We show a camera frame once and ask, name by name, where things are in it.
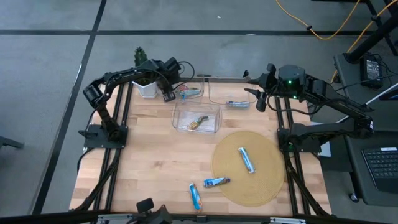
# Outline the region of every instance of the round cork mat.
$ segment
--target round cork mat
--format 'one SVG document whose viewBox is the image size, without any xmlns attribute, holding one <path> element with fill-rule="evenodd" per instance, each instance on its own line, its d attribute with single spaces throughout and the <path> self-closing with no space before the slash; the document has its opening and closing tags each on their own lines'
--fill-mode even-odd
<svg viewBox="0 0 398 224">
<path fill-rule="evenodd" d="M 256 172 L 249 174 L 239 147 L 245 147 Z M 282 154 L 264 136 L 240 131 L 226 136 L 217 146 L 211 160 L 213 177 L 229 177 L 220 185 L 222 193 L 232 202 L 257 207 L 270 202 L 278 194 L 285 179 Z"/>
</svg>

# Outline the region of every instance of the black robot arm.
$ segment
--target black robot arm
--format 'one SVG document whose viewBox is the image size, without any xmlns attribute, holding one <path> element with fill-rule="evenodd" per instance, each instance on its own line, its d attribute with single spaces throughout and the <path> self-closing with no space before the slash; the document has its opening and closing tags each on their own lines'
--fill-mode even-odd
<svg viewBox="0 0 398 224">
<path fill-rule="evenodd" d="M 106 109 L 106 102 L 111 98 L 113 90 L 120 84 L 137 81 L 146 78 L 151 82 L 157 82 L 162 90 L 165 101 L 175 99 L 172 85 L 180 81 L 180 65 L 175 58 L 170 58 L 163 63 L 160 60 L 147 60 L 138 67 L 127 70 L 105 73 L 101 78 L 92 81 L 84 90 L 83 94 L 90 105 L 101 117 L 101 128 L 108 141 L 119 141 L 122 136 L 120 127 Z M 100 90 L 100 85 L 105 85 L 105 91 Z M 92 133 L 79 131 L 84 137 Z"/>
<path fill-rule="evenodd" d="M 319 145 L 342 134 L 361 139 L 369 138 L 372 135 L 372 118 L 364 114 L 365 112 L 372 111 L 367 105 L 361 105 L 337 93 L 329 83 L 307 75 L 305 70 L 298 66 L 283 66 L 279 69 L 277 77 L 276 68 L 273 64 L 269 64 L 267 70 L 269 73 L 263 73 L 257 79 L 247 78 L 248 72 L 245 72 L 244 75 L 248 79 L 248 83 L 259 85 L 264 90 L 259 91 L 245 88 L 246 91 L 257 97 L 256 108 L 259 111 L 265 111 L 267 104 L 270 109 L 276 111 L 267 102 L 270 96 L 277 96 L 298 99 L 300 102 L 307 100 L 318 107 L 312 113 L 295 109 L 290 109 L 291 111 L 311 115 L 316 113 L 320 107 L 326 105 L 352 118 L 341 123 L 314 126 L 294 123 L 289 129 L 280 130 L 281 133 L 279 134 L 284 136 L 282 138 L 283 142 L 288 143 L 288 145 L 285 145 L 287 151 L 292 151 L 291 145 L 293 145 L 300 151 L 318 152 Z"/>
</svg>

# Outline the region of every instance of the wooden table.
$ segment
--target wooden table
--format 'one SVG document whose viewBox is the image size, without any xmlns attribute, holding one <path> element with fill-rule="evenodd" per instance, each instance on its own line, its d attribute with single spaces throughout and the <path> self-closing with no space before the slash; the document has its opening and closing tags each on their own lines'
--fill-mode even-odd
<svg viewBox="0 0 398 224">
<path fill-rule="evenodd" d="M 223 93 L 235 92 L 239 95 L 247 84 L 212 83 L 211 99 L 223 101 Z M 208 84 L 205 83 L 204 95 L 195 100 L 209 103 Z M 124 88 L 122 102 L 126 97 Z M 113 111 L 117 90 L 108 101 L 109 112 Z M 210 161 L 216 145 L 227 135 L 236 131 L 255 131 L 273 140 L 277 144 L 277 115 L 269 108 L 260 113 L 252 104 L 248 110 L 223 110 L 223 121 L 216 134 L 179 133 L 172 126 L 172 110 L 175 101 L 164 103 L 161 97 L 153 100 L 143 99 L 138 89 L 133 88 L 127 125 L 129 134 L 126 147 L 122 150 L 118 176 L 114 189 L 112 211 L 136 212 L 136 203 L 152 197 L 155 209 L 165 204 L 170 213 L 193 214 L 189 192 L 189 183 L 197 183 L 203 201 L 202 213 L 207 215 L 279 215 L 291 216 L 287 181 L 279 194 L 271 202 L 260 207 L 237 205 L 214 187 L 205 189 L 203 180 L 211 178 Z M 291 100 L 291 107 L 307 110 L 305 103 Z M 308 116 L 293 112 L 296 123 L 309 124 Z M 99 117 L 93 118 L 100 123 Z M 70 208 L 79 206 L 98 182 L 104 157 L 104 149 L 94 149 L 82 160 L 76 180 Z M 301 153 L 305 183 L 317 202 L 327 212 L 330 211 L 325 182 L 319 161 L 310 153 Z M 104 208 L 108 186 L 105 186 L 101 206 Z M 303 213 L 300 191 L 296 186 L 299 212 Z"/>
</svg>

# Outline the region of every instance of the white pot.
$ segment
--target white pot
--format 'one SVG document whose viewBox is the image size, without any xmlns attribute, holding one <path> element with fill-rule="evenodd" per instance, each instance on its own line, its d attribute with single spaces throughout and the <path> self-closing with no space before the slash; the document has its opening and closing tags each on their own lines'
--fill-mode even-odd
<svg viewBox="0 0 398 224">
<path fill-rule="evenodd" d="M 137 84 L 136 82 L 132 82 L 139 90 L 139 93 L 143 98 L 147 99 L 153 99 L 157 95 L 157 84 L 156 82 L 153 82 L 151 84 L 148 84 L 146 86 L 142 86 L 140 84 Z"/>
</svg>

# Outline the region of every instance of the black desk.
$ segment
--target black desk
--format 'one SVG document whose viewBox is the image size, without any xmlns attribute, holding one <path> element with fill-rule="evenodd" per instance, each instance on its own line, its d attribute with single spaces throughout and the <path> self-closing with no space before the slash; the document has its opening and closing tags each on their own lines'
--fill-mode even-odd
<svg viewBox="0 0 398 224">
<path fill-rule="evenodd" d="M 397 57 L 383 57 L 392 71 L 398 71 Z M 335 56 L 335 63 L 343 85 L 359 82 L 359 65 L 353 65 L 344 59 L 343 55 Z M 398 82 L 398 77 L 391 77 L 392 84 Z M 384 80 L 383 88 L 388 86 Z M 362 85 L 355 85 L 344 90 L 346 96 L 358 103 L 366 103 L 378 94 L 377 91 Z M 398 101 L 373 101 L 369 104 L 375 111 L 369 113 L 374 120 L 375 134 L 369 139 L 352 139 L 344 137 L 346 147 L 331 148 L 332 157 L 335 151 L 339 156 L 346 154 L 351 163 L 351 179 L 357 197 L 362 198 L 368 205 L 394 206 L 398 207 L 398 194 L 390 194 L 378 191 L 372 181 L 371 175 L 366 167 L 361 150 L 371 147 L 396 147 L 398 146 Z"/>
</svg>

